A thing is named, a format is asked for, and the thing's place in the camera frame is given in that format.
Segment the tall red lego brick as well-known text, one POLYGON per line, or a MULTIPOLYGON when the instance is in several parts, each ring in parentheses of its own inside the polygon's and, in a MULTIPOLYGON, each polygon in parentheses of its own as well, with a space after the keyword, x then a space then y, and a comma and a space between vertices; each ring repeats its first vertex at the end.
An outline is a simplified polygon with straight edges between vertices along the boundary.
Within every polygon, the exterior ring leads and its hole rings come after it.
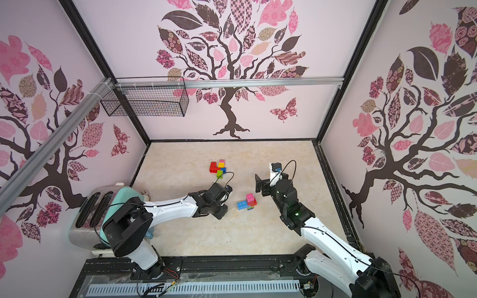
POLYGON ((255 199, 253 201, 247 201, 247 205, 250 206, 250 207, 256 206, 257 201, 255 199))

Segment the long blue lego brick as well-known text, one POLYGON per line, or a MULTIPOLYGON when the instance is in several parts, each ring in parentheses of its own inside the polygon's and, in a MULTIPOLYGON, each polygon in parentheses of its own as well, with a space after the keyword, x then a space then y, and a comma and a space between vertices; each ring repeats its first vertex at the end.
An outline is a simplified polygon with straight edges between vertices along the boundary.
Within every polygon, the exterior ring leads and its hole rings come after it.
POLYGON ((238 210, 243 210, 243 209, 249 208, 249 205, 248 205, 247 201, 239 201, 236 204, 236 207, 237 207, 238 210))

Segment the long red lego brick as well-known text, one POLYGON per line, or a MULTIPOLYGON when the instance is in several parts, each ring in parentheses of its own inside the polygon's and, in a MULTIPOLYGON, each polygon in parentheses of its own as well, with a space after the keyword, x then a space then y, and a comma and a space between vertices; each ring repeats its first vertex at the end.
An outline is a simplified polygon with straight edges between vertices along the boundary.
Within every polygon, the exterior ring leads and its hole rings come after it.
POLYGON ((217 167, 217 163, 215 161, 212 161, 209 167, 209 171, 211 173, 217 173, 219 168, 217 167))

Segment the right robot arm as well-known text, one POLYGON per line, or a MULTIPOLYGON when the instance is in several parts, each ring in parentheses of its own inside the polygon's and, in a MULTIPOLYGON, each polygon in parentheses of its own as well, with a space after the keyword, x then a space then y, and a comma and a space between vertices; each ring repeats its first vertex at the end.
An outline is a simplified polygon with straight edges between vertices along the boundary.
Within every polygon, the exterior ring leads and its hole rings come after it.
POLYGON ((399 298, 395 276, 388 262, 352 247, 336 236, 305 205, 287 174, 271 173, 267 180, 255 175, 255 192, 270 196, 290 230, 313 244, 303 263, 350 298, 399 298))

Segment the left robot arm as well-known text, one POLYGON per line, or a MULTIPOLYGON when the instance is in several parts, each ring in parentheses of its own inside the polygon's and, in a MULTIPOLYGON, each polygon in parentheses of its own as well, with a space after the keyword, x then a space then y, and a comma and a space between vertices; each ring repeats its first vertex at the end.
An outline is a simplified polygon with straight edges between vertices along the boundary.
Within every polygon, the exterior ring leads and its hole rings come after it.
POLYGON ((150 228, 180 218, 212 215, 221 220, 228 211, 226 202, 232 192, 229 185, 213 183, 208 190, 169 201, 145 202, 132 197, 113 205, 118 210, 106 217, 101 231, 115 257, 129 258, 144 271, 159 270, 163 266, 160 255, 145 239, 150 228))

